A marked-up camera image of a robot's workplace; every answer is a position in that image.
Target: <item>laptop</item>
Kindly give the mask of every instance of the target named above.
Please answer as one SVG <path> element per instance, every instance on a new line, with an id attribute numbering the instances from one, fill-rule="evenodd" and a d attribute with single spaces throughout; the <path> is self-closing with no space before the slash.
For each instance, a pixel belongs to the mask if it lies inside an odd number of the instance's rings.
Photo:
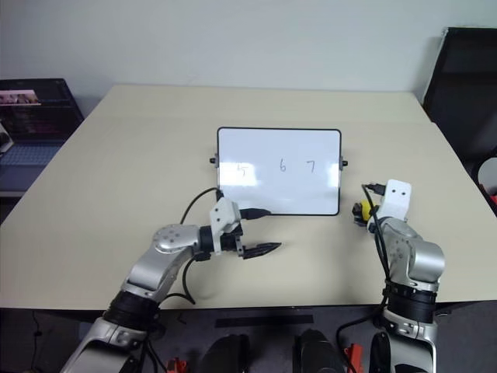
<path id="1" fill-rule="evenodd" d="M 0 193 L 22 195 L 83 116 L 62 78 L 0 80 Z"/>

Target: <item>black strip on floor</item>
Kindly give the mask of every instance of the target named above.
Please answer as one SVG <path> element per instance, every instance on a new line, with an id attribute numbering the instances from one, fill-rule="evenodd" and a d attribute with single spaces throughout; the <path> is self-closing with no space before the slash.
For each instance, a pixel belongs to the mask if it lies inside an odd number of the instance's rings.
<path id="1" fill-rule="evenodd" d="M 279 326 L 295 324 L 313 324 L 312 315 L 282 315 L 265 317 L 238 317 L 233 319 L 217 319 L 216 328 L 231 328 L 236 326 Z"/>

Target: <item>laptop keyboard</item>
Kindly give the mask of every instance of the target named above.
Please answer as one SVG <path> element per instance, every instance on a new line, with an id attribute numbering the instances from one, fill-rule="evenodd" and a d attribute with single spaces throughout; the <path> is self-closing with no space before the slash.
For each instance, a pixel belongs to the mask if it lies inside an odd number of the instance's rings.
<path id="1" fill-rule="evenodd" d="M 46 166 L 60 146 L 13 145 L 1 158 L 2 166 Z"/>

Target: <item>table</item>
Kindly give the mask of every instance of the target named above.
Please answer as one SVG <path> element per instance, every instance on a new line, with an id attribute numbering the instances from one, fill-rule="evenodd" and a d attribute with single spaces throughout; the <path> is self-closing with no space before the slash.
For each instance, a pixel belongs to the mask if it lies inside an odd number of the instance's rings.
<path id="1" fill-rule="evenodd" d="M 196 307 L 378 302 L 373 237 L 350 210 L 361 183 L 388 179 L 412 184 L 409 222 L 447 257 L 438 301 L 497 298 L 497 220 L 411 93 L 117 85 L 0 227 L 0 306 L 106 308 L 154 232 L 215 185 L 220 126 L 338 128 L 349 166 L 338 216 L 248 221 L 244 243 L 283 245 L 252 260 L 194 263 Z M 187 222 L 208 224 L 213 202 L 200 200 Z"/>

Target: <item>whiteboard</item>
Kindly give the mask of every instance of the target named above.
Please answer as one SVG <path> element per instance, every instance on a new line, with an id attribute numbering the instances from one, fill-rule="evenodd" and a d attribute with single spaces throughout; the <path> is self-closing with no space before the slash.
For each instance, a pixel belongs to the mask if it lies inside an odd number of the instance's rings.
<path id="1" fill-rule="evenodd" d="M 338 214 L 341 139 L 332 129 L 221 127 L 218 186 L 241 209 Z"/>

